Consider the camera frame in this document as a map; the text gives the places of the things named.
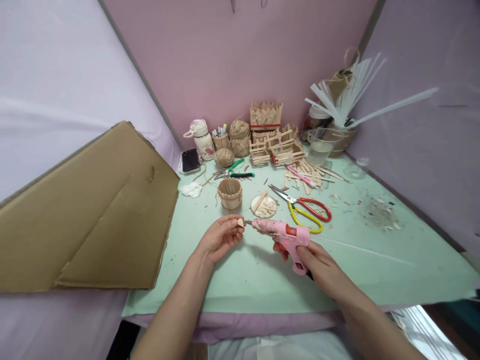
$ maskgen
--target scissor blade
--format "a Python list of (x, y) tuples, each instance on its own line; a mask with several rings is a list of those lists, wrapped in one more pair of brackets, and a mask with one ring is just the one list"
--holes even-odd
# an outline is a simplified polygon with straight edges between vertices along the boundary
[(286, 201), (290, 201), (289, 196), (287, 195), (286, 192), (283, 192), (278, 187), (276, 187), (275, 185), (272, 185), (272, 184), (268, 185), (268, 187), (270, 189), (272, 189), (274, 192), (276, 192), (278, 195), (280, 195), (282, 198), (284, 198)]

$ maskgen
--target red-handled scissors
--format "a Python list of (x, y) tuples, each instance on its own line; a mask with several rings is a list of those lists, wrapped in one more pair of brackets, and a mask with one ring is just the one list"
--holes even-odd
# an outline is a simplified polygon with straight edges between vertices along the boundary
[[(317, 219), (315, 218), (318, 218), (320, 219), (321, 221), (323, 221), (324, 223), (328, 223), (330, 220), (332, 220), (332, 213), (330, 212), (330, 209), (322, 202), (318, 201), (318, 200), (315, 200), (315, 199), (310, 199), (310, 198), (306, 198), (306, 197), (301, 197), (299, 199), (295, 199), (291, 196), (289, 196), (287, 193), (285, 193), (284, 191), (280, 190), (278, 187), (276, 187), (275, 185), (268, 185), (270, 187), (270, 189), (272, 189), (273, 191), (275, 191), (278, 195), (280, 195), (282, 198), (284, 198), (287, 202), (288, 202), (288, 207), (290, 209), (290, 213), (291, 213), (291, 217), (293, 218), (293, 221), (295, 221), (295, 223), (297, 225), (300, 225), (300, 226), (303, 226), (297, 219), (297, 217), (295, 216), (295, 213), (294, 211), (296, 211), (297, 213), (300, 213), (302, 214), (304, 217), (312, 220), (313, 222), (315, 222), (318, 226), (319, 226), (319, 230), (310, 230), (311, 233), (313, 234), (319, 234), (322, 232), (323, 230), (323, 225), (320, 221), (318, 221)], [(326, 218), (323, 217), (322, 215), (320, 215), (318, 212), (316, 212), (315, 210), (313, 210), (307, 203), (312, 203), (312, 204), (317, 204), (318, 206), (320, 206), (323, 210), (325, 210), (326, 212)], [(305, 211), (302, 211), (300, 209), (297, 209), (295, 208), (294, 204), (300, 204), (302, 205), (305, 209), (307, 209), (310, 214), (306, 213)]]

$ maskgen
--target scissors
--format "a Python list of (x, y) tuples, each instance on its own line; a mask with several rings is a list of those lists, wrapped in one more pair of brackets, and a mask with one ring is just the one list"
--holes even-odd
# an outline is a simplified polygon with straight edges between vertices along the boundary
[(215, 176), (215, 180), (217, 180), (221, 177), (225, 177), (225, 178), (249, 178), (249, 177), (252, 177), (252, 178), (254, 178), (255, 174), (253, 172), (246, 172), (246, 173), (234, 172), (234, 169), (238, 165), (243, 163), (244, 161), (245, 161), (245, 159), (242, 157), (240, 160), (235, 161), (232, 166), (227, 167), (224, 172), (221, 172), (221, 171), (217, 172), (216, 173), (217, 175)]
[[(330, 220), (332, 220), (332, 213), (330, 212), (330, 209), (328, 207), (326, 207), (325, 204), (321, 203), (320, 201), (310, 199), (310, 198), (305, 198), (305, 197), (301, 197), (300, 199), (297, 200), (297, 199), (289, 196), (284, 191), (280, 190), (275, 185), (270, 184), (268, 186), (270, 187), (270, 189), (272, 189), (274, 192), (276, 192), (278, 195), (280, 195), (282, 198), (284, 198), (288, 202), (288, 208), (290, 209), (290, 214), (291, 214), (291, 217), (293, 218), (293, 221), (295, 222), (295, 224), (300, 225), (301, 227), (303, 226), (300, 223), (300, 221), (297, 219), (297, 216), (295, 215), (295, 212), (297, 212), (297, 213), (300, 213), (301, 215), (303, 215), (304, 217), (306, 217), (307, 219), (312, 220), (315, 224), (318, 225), (319, 229), (317, 229), (317, 230), (310, 229), (310, 232), (312, 234), (320, 234), (324, 229), (324, 226), (322, 225), (322, 223), (318, 219), (322, 220), (325, 223), (328, 223)], [(318, 206), (323, 208), (325, 210), (326, 214), (327, 214), (327, 218), (324, 218), (323, 216), (321, 216), (318, 212), (313, 210), (306, 203), (317, 204)], [(302, 211), (302, 210), (296, 208), (294, 206), (294, 204), (302, 205), (305, 209), (307, 209), (311, 213), (311, 215), (309, 213), (307, 213), (306, 211)]]

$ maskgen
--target pink hot glue gun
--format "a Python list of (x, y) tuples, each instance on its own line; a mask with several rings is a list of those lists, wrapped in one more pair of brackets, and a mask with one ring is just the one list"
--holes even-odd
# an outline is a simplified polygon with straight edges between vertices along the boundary
[(280, 249), (287, 251), (293, 259), (292, 268), (298, 275), (308, 275), (313, 280), (312, 273), (300, 260), (297, 254), (298, 246), (307, 246), (310, 241), (310, 229), (308, 227), (290, 227), (286, 222), (270, 219), (254, 219), (245, 221), (259, 233), (268, 235), (280, 243)]

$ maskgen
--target plastic cup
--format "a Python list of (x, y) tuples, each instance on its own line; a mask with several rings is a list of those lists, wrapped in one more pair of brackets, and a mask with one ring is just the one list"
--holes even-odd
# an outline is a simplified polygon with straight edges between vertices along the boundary
[(335, 145), (344, 137), (343, 133), (331, 128), (319, 127), (312, 130), (308, 135), (310, 150), (306, 160), (310, 164), (322, 166)]

